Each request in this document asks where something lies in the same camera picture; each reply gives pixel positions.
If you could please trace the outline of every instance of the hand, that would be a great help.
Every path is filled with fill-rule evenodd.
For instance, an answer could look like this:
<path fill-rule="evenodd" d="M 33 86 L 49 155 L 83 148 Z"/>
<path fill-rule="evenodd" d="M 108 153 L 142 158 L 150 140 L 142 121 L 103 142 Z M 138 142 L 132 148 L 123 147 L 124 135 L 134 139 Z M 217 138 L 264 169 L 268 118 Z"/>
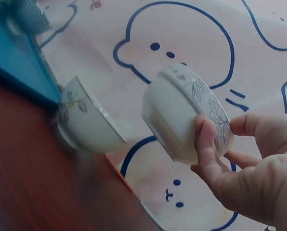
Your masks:
<path fill-rule="evenodd" d="M 199 115 L 194 141 L 198 166 L 191 169 L 227 209 L 287 230 L 287 115 L 243 115 L 231 127 L 235 135 L 255 137 L 262 159 L 230 150 L 225 156 L 242 169 L 231 172 L 215 157 L 215 125 Z"/>

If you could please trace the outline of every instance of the gray leaf print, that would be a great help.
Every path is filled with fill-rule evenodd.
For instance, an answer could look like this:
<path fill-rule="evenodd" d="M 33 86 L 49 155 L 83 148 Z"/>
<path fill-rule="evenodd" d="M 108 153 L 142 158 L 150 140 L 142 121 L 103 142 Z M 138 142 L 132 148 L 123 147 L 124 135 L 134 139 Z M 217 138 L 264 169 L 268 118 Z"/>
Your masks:
<path fill-rule="evenodd" d="M 87 109 L 87 105 L 86 103 L 83 101 L 83 100 L 78 100 L 78 107 L 79 109 L 84 112 L 84 113 L 87 113 L 88 109 Z"/>
<path fill-rule="evenodd" d="M 192 86 L 192 97 L 197 103 L 201 102 L 201 94 L 208 91 L 207 86 L 204 85 L 199 79 L 193 83 Z"/>
<path fill-rule="evenodd" d="M 214 122 L 221 124 L 227 121 L 224 111 L 215 100 L 209 99 L 209 106 L 212 109 L 212 111 L 210 112 L 210 114 L 212 115 L 211 119 Z"/>
<path fill-rule="evenodd" d="M 192 85 L 192 98 L 197 103 L 201 102 L 201 95 L 200 95 L 198 87 L 197 87 L 197 85 L 195 83 L 193 83 L 193 85 Z"/>
<path fill-rule="evenodd" d="M 68 91 L 66 96 L 67 96 L 68 100 L 72 101 L 73 93 L 71 91 Z"/>
<path fill-rule="evenodd" d="M 68 111 L 65 111 L 65 113 L 64 113 L 64 121 L 65 121 L 65 123 L 68 122 Z"/>
<path fill-rule="evenodd" d="M 215 100 L 209 99 L 209 106 L 212 110 L 209 113 L 209 118 L 212 119 L 216 125 L 216 137 L 223 146 L 227 145 L 230 135 L 229 121 L 221 106 Z"/>

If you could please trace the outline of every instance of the bowl rim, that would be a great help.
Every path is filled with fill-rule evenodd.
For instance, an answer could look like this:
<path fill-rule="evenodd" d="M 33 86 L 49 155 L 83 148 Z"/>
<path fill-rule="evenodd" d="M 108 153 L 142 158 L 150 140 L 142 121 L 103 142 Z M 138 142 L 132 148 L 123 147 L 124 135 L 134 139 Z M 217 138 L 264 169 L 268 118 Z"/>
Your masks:
<path fill-rule="evenodd" d="M 99 100 L 96 98 L 96 96 L 93 94 L 92 90 L 80 79 L 79 76 L 75 76 L 75 79 L 85 92 L 86 96 L 89 98 L 93 106 L 97 109 L 97 111 L 100 113 L 101 117 L 107 122 L 107 124 L 112 128 L 112 130 L 119 136 L 119 138 L 126 143 L 124 136 L 122 135 L 121 131 L 113 121 L 113 119 L 110 117 L 108 112 L 103 108 L 102 104 L 99 102 Z"/>

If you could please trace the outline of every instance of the blue tray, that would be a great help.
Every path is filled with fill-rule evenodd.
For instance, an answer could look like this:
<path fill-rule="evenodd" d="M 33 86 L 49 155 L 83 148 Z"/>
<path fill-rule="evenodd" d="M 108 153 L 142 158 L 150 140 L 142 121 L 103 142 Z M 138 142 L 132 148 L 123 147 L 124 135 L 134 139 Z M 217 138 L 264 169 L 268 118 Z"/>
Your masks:
<path fill-rule="evenodd" d="M 5 25 L 0 4 L 0 77 L 44 106 L 55 107 L 60 91 L 43 62 L 34 39 L 14 37 Z"/>

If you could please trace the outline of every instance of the blue dot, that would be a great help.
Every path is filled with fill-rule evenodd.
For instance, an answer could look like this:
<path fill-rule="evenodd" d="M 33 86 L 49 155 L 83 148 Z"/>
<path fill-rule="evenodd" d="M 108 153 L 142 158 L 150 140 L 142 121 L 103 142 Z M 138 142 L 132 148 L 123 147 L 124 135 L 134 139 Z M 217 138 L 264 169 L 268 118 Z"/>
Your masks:
<path fill-rule="evenodd" d="M 159 49 L 160 45 L 157 42 L 154 42 L 151 44 L 150 49 L 153 51 L 157 51 Z"/>
<path fill-rule="evenodd" d="M 173 181 L 173 184 L 176 185 L 176 186 L 178 186 L 178 185 L 181 184 L 181 181 L 179 181 L 179 180 L 174 180 L 174 181 Z"/>
<path fill-rule="evenodd" d="M 166 55 L 167 55 L 169 58 L 172 58 L 172 59 L 173 59 L 174 56 L 175 56 L 174 53 L 172 53 L 172 52 L 167 52 Z"/>
<path fill-rule="evenodd" d="M 177 208 L 182 208 L 184 206 L 183 202 L 177 202 L 176 207 Z"/>

